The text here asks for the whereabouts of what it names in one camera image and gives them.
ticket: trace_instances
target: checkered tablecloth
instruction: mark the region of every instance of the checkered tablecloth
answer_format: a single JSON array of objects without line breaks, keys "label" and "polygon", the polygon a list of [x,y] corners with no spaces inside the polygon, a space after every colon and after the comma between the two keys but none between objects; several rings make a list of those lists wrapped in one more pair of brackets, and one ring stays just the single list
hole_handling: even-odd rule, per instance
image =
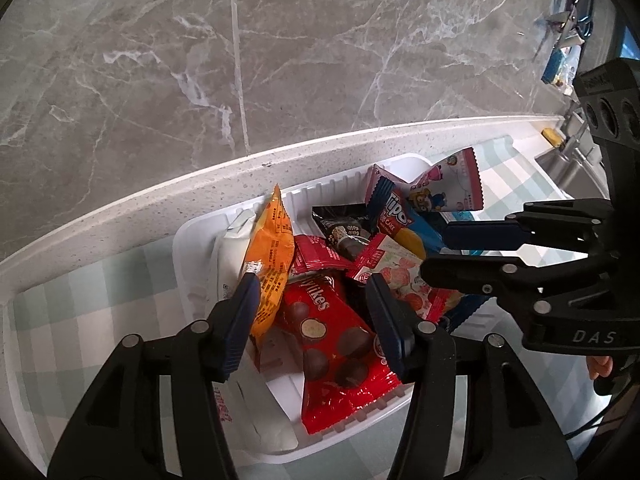
[{"label": "checkered tablecloth", "polygon": [[[509,138],[476,146],[484,192],[481,219],[502,219],[523,202],[565,198],[550,180],[517,152]],[[572,259],[565,251],[526,246],[518,255],[530,265]],[[173,335],[187,321],[180,307],[172,264],[172,238],[106,258],[18,295],[4,310],[2,334],[8,379],[19,400],[28,455],[44,470],[66,422],[116,343],[128,333],[145,340]],[[522,349],[519,329],[491,300],[459,329],[482,338],[503,333],[545,395],[564,431],[593,416],[606,403],[595,397],[583,358],[534,354]],[[452,448],[464,434],[464,388],[456,391]],[[163,427],[171,408],[162,403]],[[321,452],[283,465],[234,460],[242,479],[369,480],[386,478],[396,452],[407,408]],[[572,444],[579,452],[588,437]],[[450,453],[455,468],[455,452]],[[168,469],[178,468],[175,450]]]}]

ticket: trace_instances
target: orange snack package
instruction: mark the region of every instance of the orange snack package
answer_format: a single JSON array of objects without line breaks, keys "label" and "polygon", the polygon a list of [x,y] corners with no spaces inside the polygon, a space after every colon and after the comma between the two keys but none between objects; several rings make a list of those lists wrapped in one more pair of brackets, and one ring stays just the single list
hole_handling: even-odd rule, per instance
[{"label": "orange snack package", "polygon": [[251,336],[258,347],[280,307],[294,247],[291,220],[284,209],[280,188],[276,186],[254,227],[242,264],[242,274],[255,272],[260,279],[260,306],[251,326]]}]

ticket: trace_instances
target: chocolate ball image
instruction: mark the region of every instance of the chocolate ball image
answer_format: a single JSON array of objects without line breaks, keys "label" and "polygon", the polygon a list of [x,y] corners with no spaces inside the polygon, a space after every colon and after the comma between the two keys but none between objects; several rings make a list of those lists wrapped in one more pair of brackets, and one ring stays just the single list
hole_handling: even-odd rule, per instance
[{"label": "chocolate ball image", "polygon": [[326,325],[322,321],[310,317],[302,322],[300,332],[307,339],[322,339],[326,335]]},{"label": "chocolate ball image", "polygon": [[340,334],[335,348],[343,357],[359,359],[373,348],[373,334],[359,326],[352,326]]},{"label": "chocolate ball image", "polygon": [[320,380],[329,371],[329,359],[321,350],[308,348],[302,354],[302,371],[305,373],[305,380]]},{"label": "chocolate ball image", "polygon": [[335,383],[341,388],[357,388],[369,375],[369,367],[357,359],[348,359],[335,371]]},{"label": "chocolate ball image", "polygon": [[304,301],[291,303],[286,307],[285,316],[288,323],[298,325],[309,316],[309,306]]}]

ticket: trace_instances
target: human hand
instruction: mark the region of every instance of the human hand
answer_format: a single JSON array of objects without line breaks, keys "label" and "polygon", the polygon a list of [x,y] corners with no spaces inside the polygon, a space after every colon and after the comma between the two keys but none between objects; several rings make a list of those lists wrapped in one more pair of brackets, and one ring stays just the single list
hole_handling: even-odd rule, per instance
[{"label": "human hand", "polygon": [[609,377],[613,370],[613,359],[610,356],[587,356],[587,369],[592,381],[599,376]]}]

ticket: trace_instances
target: marble wall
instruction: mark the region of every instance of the marble wall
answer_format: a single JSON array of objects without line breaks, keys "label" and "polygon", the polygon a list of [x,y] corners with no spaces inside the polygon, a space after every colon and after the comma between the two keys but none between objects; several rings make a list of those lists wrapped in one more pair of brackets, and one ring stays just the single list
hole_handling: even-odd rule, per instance
[{"label": "marble wall", "polygon": [[552,113],[550,0],[15,0],[0,20],[0,259],[248,153]]}]

